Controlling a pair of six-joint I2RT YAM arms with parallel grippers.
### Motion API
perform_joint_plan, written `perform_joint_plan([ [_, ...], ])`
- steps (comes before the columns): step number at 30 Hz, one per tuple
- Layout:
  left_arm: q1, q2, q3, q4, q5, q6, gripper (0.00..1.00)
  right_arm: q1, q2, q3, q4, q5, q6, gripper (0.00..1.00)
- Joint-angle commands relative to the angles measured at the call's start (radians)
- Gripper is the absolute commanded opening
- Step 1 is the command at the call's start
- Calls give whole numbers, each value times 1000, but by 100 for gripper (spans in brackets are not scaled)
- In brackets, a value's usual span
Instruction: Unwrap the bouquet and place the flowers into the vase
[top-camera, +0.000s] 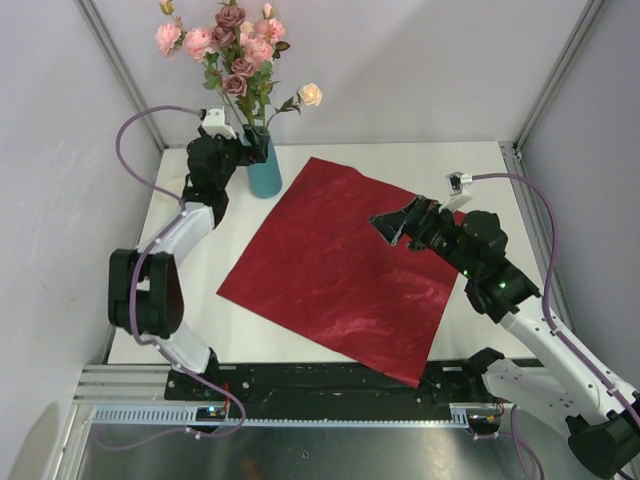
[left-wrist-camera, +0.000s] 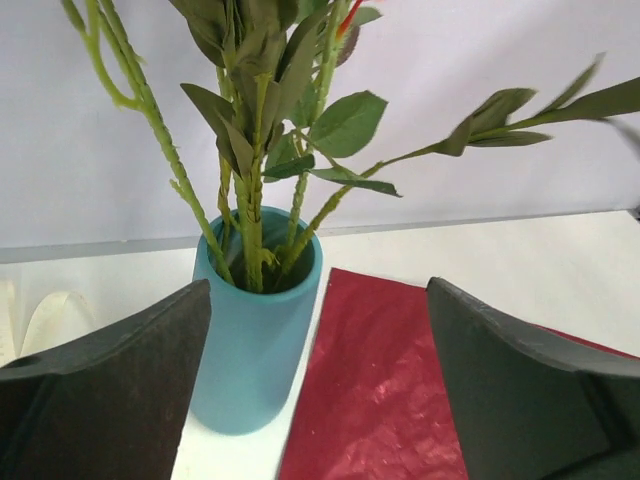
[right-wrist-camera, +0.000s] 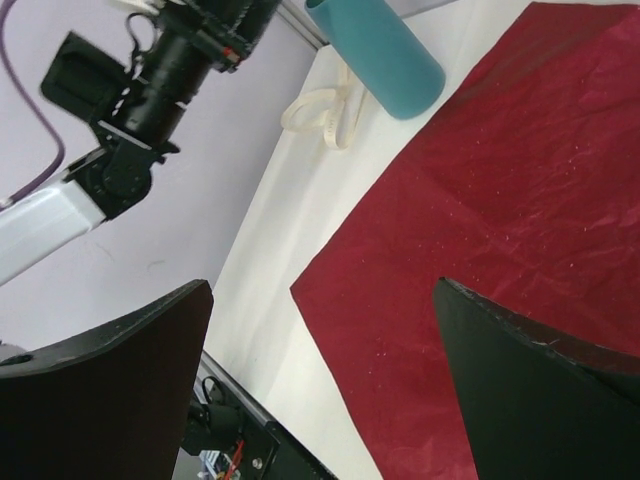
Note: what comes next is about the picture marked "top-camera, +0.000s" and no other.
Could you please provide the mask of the dark mauve rose stem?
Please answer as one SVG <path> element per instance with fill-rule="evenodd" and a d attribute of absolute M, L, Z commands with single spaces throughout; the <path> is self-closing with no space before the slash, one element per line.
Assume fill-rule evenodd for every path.
<path fill-rule="evenodd" d="M 255 63 L 249 59 L 241 42 L 241 25 L 246 12 L 236 1 L 222 1 L 215 14 L 212 42 L 218 55 L 213 67 L 217 90 L 223 103 L 230 107 L 236 119 L 255 126 L 261 99 L 261 83 Z"/>

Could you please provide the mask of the pink rose stem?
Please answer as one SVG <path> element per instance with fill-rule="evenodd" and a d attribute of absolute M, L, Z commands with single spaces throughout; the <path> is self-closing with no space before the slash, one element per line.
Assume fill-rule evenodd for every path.
<path fill-rule="evenodd" d="M 260 97 L 254 111 L 254 123 L 259 122 L 265 128 L 270 94 L 277 84 L 277 81 L 273 79 L 273 63 L 280 58 L 283 50 L 289 48 L 289 44 L 284 41 L 286 29 L 276 18 L 275 6 L 272 1 L 261 7 L 260 17 L 256 21 L 245 22 L 249 22 L 255 35 L 262 39 L 263 62 L 259 73 L 256 74 L 256 77 L 260 79 Z"/>
<path fill-rule="evenodd" d="M 249 124 L 254 123 L 254 111 L 260 97 L 259 73 L 262 58 L 262 39 L 255 35 L 252 25 L 244 22 L 240 29 L 240 47 L 242 55 L 234 62 L 234 71 L 243 79 L 243 90 L 237 101 Z"/>
<path fill-rule="evenodd" d="M 245 20 L 245 11 L 235 1 L 222 3 L 216 14 L 216 23 L 208 28 L 199 27 L 188 30 L 182 18 L 176 13 L 172 1 L 159 1 L 161 12 L 171 19 L 170 23 L 160 25 L 154 35 L 158 49 L 166 58 L 173 58 L 177 52 L 183 51 L 190 59 L 204 68 L 204 87 L 217 90 L 223 104 L 241 121 L 238 111 L 233 106 L 229 93 L 223 86 L 223 67 L 219 60 L 239 38 L 239 27 Z"/>

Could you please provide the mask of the dark red wrapping paper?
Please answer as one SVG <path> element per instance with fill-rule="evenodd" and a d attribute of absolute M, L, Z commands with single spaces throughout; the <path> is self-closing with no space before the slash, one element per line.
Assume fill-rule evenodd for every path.
<path fill-rule="evenodd" d="M 370 225 L 411 192 L 310 158 L 218 289 L 223 298 L 417 387 L 457 279 Z"/>

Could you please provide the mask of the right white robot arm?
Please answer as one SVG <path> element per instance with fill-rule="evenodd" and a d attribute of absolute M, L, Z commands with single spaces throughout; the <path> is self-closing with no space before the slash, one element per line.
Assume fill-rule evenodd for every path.
<path fill-rule="evenodd" d="M 403 209 L 375 215 L 370 224 L 387 243 L 402 238 L 414 252 L 430 250 L 467 281 L 473 309 L 517 338 L 544 371 L 522 371 L 485 348 L 461 376 L 473 401 L 505 399 L 554 429 L 593 475 L 610 479 L 639 454 L 639 390 L 600 361 L 545 304 L 539 288 L 506 256 L 499 217 L 452 212 L 423 196 Z"/>

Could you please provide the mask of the cream ribbon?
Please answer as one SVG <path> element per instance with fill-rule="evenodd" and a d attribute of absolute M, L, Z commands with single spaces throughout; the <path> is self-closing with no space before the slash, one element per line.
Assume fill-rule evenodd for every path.
<path fill-rule="evenodd" d="M 160 184 L 160 198 L 164 202 L 179 203 L 184 188 L 184 178 L 172 176 Z"/>

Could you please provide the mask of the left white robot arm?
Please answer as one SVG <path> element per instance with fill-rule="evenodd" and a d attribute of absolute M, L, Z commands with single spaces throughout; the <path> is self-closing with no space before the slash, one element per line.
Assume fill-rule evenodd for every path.
<path fill-rule="evenodd" d="M 229 204 L 226 187 L 236 169 L 266 162 L 270 140 L 250 126 L 237 137 L 199 131 L 186 148 L 180 212 L 147 243 L 111 254 L 107 311 L 111 325 L 157 348 L 174 368 L 189 371 L 187 389 L 207 400 L 221 387 L 218 360 L 183 320 L 178 267 L 221 223 Z"/>

